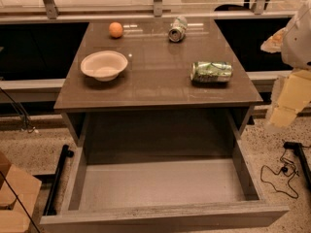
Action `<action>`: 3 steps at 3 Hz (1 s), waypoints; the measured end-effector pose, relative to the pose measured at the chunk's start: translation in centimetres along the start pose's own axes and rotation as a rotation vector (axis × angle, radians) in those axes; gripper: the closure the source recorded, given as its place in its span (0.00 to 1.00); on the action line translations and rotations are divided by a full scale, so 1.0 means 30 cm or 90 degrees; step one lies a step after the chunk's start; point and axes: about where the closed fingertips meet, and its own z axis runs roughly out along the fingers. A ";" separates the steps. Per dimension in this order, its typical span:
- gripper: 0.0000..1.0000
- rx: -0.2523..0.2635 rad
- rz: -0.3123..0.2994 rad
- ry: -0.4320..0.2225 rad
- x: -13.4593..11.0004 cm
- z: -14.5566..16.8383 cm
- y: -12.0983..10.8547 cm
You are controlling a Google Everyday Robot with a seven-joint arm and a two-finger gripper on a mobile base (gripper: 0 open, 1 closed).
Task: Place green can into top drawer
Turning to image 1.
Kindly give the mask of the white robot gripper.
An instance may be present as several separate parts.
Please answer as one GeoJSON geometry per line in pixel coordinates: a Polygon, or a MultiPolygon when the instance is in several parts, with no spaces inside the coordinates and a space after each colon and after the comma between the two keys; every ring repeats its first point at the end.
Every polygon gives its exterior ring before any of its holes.
{"type": "MultiPolygon", "coordinates": [[[[285,64],[293,68],[311,69],[311,0],[302,4],[285,29],[281,28],[264,41],[260,49],[281,52],[285,64]]],[[[311,72],[292,71],[279,77],[272,89],[272,106],[268,123],[274,127],[287,127],[311,102],[311,72]]]]}

